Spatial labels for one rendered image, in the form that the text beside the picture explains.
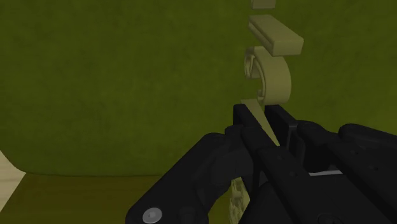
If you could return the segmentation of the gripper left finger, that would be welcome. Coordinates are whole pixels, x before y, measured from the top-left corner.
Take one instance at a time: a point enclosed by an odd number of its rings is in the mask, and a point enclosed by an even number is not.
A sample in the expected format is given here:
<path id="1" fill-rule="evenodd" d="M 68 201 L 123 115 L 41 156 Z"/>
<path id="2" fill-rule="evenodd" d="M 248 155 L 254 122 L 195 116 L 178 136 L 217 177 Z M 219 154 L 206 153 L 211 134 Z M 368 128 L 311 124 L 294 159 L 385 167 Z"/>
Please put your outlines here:
<path id="1" fill-rule="evenodd" d="M 209 211 L 242 178 L 250 202 L 238 224 L 280 224 L 280 200 L 243 136 L 262 128 L 246 104 L 233 107 L 224 133 L 204 135 L 127 212 L 125 224 L 209 224 Z"/>

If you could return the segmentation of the green sofa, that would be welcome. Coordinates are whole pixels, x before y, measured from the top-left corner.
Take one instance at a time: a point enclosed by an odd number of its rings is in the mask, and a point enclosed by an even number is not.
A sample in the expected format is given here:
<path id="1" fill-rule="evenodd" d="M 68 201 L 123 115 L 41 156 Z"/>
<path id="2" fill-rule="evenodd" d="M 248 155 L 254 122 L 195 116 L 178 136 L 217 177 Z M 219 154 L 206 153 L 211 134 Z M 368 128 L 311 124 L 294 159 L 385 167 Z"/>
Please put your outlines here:
<path id="1" fill-rule="evenodd" d="M 123 224 L 253 98 L 251 0 L 0 0 L 0 151 L 26 172 L 0 224 Z M 397 134 L 397 0 L 276 0 L 295 117 Z"/>

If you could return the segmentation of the beige abstract figure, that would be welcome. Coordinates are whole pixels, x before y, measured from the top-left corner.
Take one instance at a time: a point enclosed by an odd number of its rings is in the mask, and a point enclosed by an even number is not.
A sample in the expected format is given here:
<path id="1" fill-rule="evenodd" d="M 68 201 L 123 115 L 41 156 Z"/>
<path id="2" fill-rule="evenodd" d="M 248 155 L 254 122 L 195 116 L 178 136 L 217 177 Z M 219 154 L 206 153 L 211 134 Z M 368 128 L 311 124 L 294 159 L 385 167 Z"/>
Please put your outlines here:
<path id="1" fill-rule="evenodd" d="M 276 145 L 288 144 L 288 130 L 271 127 L 265 117 L 264 106 L 284 104 L 291 94 L 291 75 L 285 56 L 299 55 L 304 39 L 278 21 L 272 15 L 251 15 L 248 23 L 260 46 L 247 48 L 244 58 L 244 73 L 247 79 L 261 80 L 261 89 L 255 99 L 243 99 L 262 129 Z"/>

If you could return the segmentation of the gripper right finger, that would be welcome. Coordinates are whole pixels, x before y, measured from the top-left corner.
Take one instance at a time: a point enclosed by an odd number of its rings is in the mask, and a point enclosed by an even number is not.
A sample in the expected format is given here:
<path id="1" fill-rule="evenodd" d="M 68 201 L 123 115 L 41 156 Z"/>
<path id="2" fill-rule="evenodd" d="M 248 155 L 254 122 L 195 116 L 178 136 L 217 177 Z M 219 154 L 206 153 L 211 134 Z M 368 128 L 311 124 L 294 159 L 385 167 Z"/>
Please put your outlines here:
<path id="1" fill-rule="evenodd" d="M 315 122 L 296 120 L 280 105 L 264 114 L 281 146 L 308 172 L 335 166 L 389 206 L 397 206 L 397 136 L 348 123 L 337 133 Z"/>

